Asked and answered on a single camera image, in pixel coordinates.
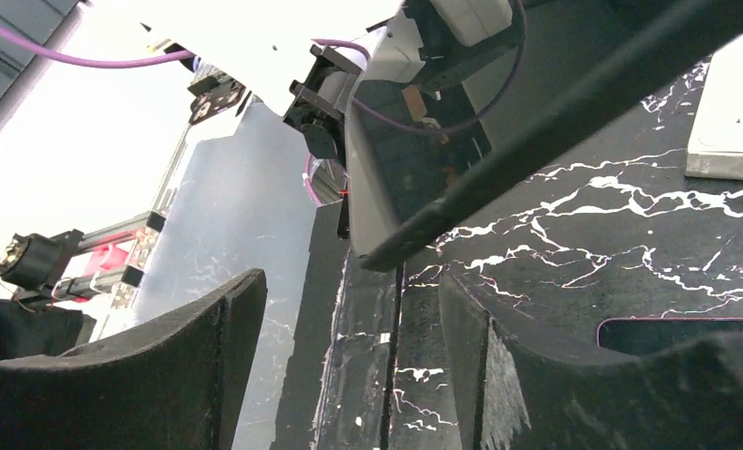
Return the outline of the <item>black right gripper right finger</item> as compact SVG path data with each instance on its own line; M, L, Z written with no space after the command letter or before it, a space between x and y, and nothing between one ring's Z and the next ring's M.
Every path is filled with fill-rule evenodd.
M631 356L451 274L438 300L465 449L743 449L743 333Z

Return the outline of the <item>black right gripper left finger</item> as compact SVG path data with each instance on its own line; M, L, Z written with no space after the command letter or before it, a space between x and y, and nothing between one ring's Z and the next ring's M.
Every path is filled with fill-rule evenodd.
M0 449L229 449L267 299L258 268L58 356L0 361Z

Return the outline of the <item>purple smartphone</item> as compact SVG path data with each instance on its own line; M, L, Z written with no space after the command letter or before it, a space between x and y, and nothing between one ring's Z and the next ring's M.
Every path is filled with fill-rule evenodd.
M596 330L599 347L643 356L712 333L743 332L743 318L612 318Z

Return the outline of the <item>black phone case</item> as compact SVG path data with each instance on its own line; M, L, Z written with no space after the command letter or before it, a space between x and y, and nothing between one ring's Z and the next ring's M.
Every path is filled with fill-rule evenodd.
M356 253L363 267L396 268L743 33L743 1L659 2L661 10L651 20L534 122L472 166L371 253Z

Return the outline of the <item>black phone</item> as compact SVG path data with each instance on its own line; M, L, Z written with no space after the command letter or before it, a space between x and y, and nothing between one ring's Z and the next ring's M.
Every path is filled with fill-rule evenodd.
M659 1L407 1L345 122L350 241L366 255L523 131Z

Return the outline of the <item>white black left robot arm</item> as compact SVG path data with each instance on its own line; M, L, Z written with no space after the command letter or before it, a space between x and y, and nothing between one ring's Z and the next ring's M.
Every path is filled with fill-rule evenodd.
M231 75L274 113L294 100L316 58L317 38L351 40L392 18L398 1L105 1L108 11L149 25Z

